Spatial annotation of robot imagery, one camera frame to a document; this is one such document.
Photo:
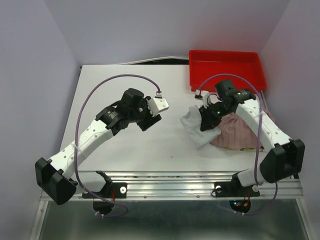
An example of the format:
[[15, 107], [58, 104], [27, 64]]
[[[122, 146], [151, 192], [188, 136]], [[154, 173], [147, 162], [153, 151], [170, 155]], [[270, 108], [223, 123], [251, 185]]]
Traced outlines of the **white skirt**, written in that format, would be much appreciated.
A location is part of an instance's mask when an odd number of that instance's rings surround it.
[[186, 115], [180, 118], [180, 122], [197, 150], [209, 144], [221, 134], [218, 127], [201, 131], [202, 117], [196, 105], [189, 107]]

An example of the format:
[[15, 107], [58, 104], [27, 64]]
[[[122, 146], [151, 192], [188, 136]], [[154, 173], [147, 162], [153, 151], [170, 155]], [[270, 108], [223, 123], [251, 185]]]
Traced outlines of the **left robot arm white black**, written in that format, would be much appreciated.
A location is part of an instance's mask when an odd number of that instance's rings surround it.
[[41, 157], [35, 163], [38, 186], [57, 204], [62, 205], [77, 192], [84, 192], [84, 184], [72, 176], [99, 146], [121, 130], [135, 123], [144, 132], [161, 120], [160, 113], [169, 104], [161, 94], [145, 96], [141, 91], [129, 88], [120, 100], [100, 111], [82, 134], [49, 159]]

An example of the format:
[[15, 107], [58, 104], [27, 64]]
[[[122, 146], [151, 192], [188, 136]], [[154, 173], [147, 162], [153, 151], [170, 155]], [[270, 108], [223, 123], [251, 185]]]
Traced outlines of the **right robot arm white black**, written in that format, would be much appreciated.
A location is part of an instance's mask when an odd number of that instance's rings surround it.
[[249, 186], [275, 183], [301, 172], [305, 144], [300, 139], [292, 139], [265, 113], [262, 101], [250, 89], [238, 90], [230, 79], [215, 85], [218, 102], [209, 101], [210, 93], [199, 87], [195, 98], [202, 100], [199, 109], [200, 131], [217, 127], [222, 118], [233, 113], [242, 119], [256, 135], [257, 143], [263, 146], [266, 156], [254, 167], [235, 173], [230, 181], [231, 192], [242, 195]]

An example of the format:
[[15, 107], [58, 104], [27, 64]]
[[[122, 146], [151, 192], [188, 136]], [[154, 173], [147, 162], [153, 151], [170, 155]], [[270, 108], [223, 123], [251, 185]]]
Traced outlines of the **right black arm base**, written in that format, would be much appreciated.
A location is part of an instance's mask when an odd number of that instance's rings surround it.
[[251, 209], [251, 198], [259, 197], [260, 191], [255, 184], [242, 186], [238, 173], [235, 173], [230, 181], [215, 182], [211, 196], [214, 198], [230, 198], [229, 206], [231, 209], [244, 215]]

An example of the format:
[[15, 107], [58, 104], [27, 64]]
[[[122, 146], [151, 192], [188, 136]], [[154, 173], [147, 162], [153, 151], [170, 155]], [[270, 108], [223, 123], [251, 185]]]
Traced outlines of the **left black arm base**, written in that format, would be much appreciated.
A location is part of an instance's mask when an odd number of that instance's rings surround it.
[[93, 210], [96, 216], [102, 218], [115, 218], [128, 213], [129, 208], [116, 199], [125, 199], [127, 197], [127, 183], [114, 182], [103, 171], [95, 172], [99, 177], [94, 176], [84, 183], [85, 187], [93, 187], [92, 193], [84, 190], [83, 199], [93, 199]]

